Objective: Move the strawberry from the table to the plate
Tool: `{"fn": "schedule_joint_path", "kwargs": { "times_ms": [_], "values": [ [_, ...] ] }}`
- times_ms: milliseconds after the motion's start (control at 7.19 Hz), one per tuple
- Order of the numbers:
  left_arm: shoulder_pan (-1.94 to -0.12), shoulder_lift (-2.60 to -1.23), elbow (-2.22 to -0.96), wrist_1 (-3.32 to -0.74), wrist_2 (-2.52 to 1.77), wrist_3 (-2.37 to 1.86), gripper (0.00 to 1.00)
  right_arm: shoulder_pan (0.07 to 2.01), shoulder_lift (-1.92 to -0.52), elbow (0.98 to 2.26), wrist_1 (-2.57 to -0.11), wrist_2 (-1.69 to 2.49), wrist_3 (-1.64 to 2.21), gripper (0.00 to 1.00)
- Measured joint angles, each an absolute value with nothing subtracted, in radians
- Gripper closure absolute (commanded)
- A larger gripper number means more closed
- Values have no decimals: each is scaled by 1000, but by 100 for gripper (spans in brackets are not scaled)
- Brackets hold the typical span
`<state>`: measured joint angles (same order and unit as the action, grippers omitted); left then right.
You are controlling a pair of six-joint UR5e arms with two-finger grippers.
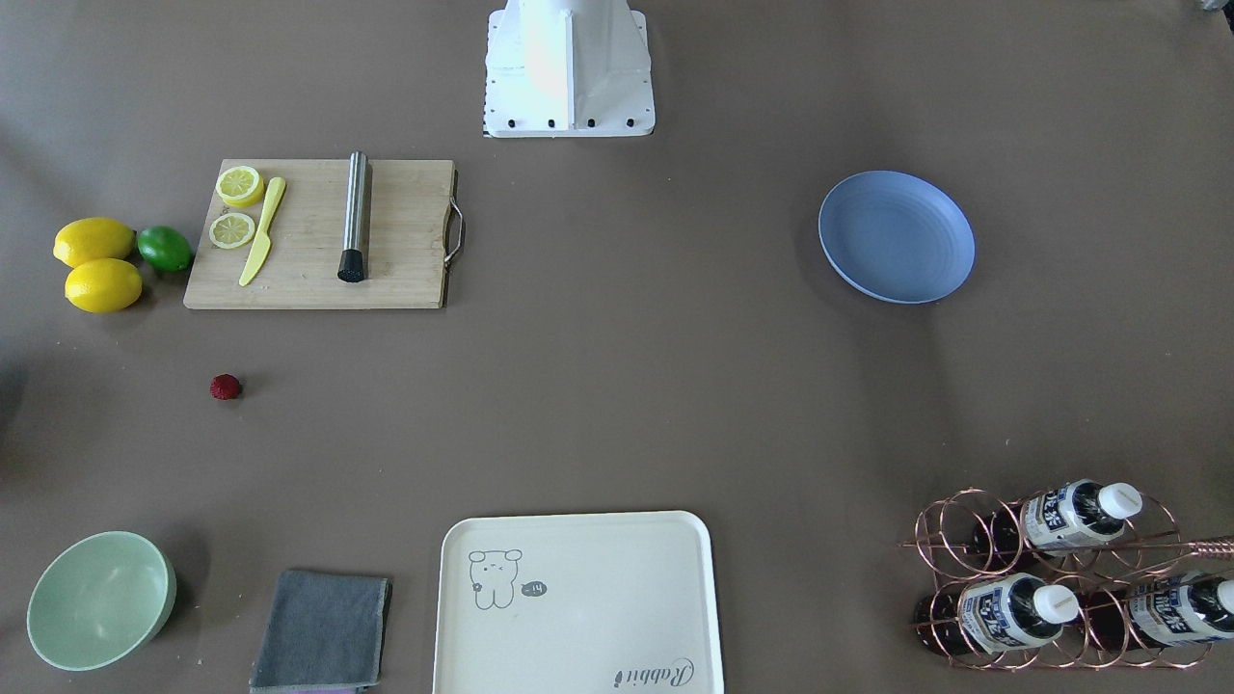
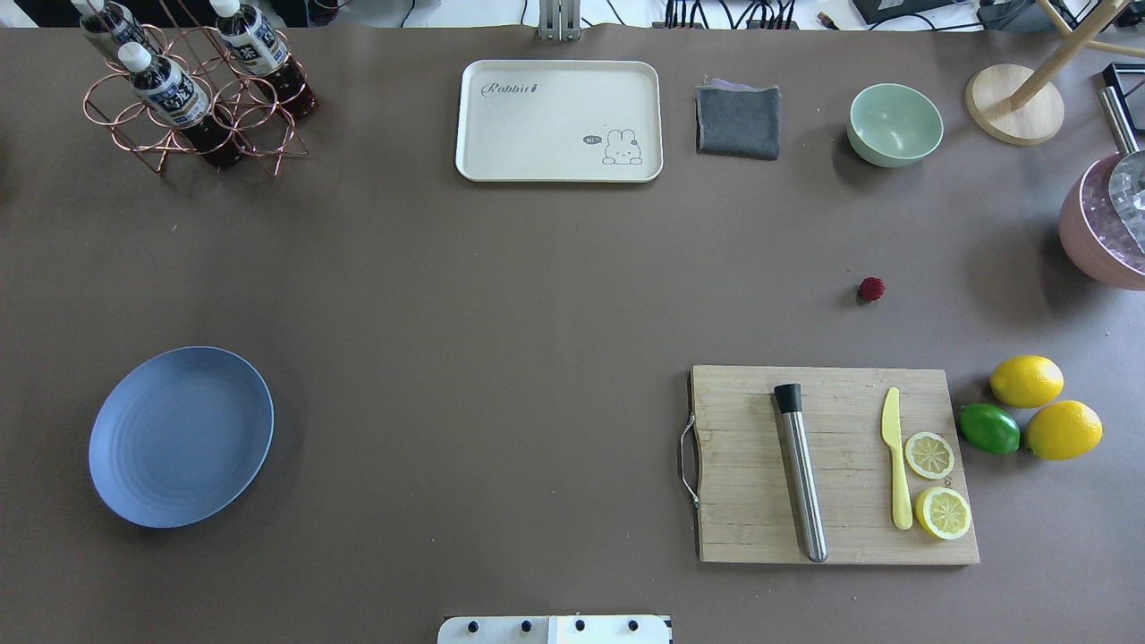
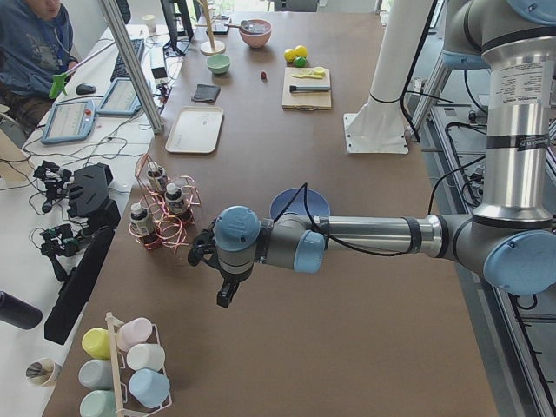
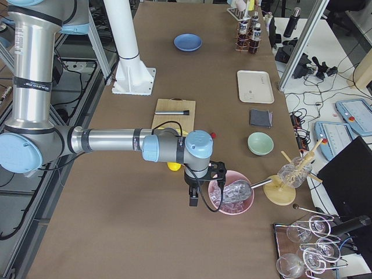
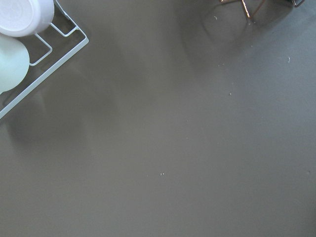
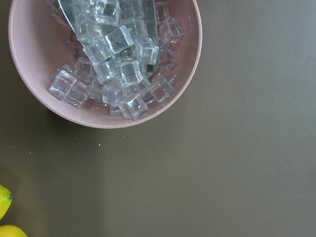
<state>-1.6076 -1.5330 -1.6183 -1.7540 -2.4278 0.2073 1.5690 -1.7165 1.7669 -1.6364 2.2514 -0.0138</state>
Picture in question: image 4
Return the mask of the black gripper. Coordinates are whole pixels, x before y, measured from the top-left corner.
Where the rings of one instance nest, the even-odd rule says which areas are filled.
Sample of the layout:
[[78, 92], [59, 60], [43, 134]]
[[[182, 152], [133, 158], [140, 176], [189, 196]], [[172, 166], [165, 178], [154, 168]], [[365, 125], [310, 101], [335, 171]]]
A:
[[185, 172], [184, 180], [189, 186], [189, 206], [196, 207], [199, 201], [200, 179], [196, 178], [193, 174], [189, 175]]

